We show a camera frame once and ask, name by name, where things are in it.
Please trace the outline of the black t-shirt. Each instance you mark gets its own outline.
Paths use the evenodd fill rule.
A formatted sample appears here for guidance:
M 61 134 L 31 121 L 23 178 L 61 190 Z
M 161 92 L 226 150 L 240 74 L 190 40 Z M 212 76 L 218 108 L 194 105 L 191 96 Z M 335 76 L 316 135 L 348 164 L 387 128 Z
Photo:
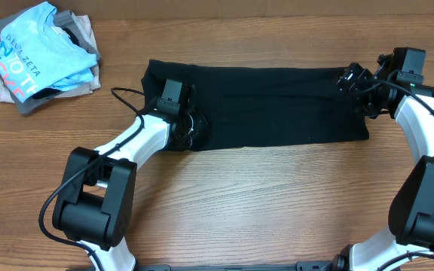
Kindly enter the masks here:
M 206 67 L 150 60 L 142 78 L 145 104 L 168 79 L 195 89 L 191 104 L 208 126 L 191 151 L 367 140 L 364 118 L 341 92 L 344 68 Z

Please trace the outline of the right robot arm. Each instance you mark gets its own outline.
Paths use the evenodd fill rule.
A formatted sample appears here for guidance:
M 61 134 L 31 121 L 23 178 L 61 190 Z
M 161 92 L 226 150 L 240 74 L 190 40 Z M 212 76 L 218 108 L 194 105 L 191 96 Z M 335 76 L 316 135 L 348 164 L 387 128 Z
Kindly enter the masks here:
M 322 270 L 398 270 L 416 258 L 434 260 L 434 87 L 424 84 L 425 50 L 397 47 L 370 72 L 353 62 L 337 85 L 358 114 L 389 114 L 401 127 L 414 168 L 394 197 L 388 225 L 348 245 Z

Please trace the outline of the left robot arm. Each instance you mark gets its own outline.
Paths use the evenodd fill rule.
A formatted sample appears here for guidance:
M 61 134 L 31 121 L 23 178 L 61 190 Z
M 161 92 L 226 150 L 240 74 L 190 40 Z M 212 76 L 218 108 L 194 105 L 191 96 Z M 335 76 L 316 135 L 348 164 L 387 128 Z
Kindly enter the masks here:
M 70 153 L 62 183 L 47 199 L 55 204 L 53 228 L 65 235 L 55 241 L 83 248 L 94 270 L 139 269 L 125 240 L 136 173 L 158 151 L 186 151 L 204 137 L 208 123 L 196 93 L 194 85 L 168 79 L 118 137 Z

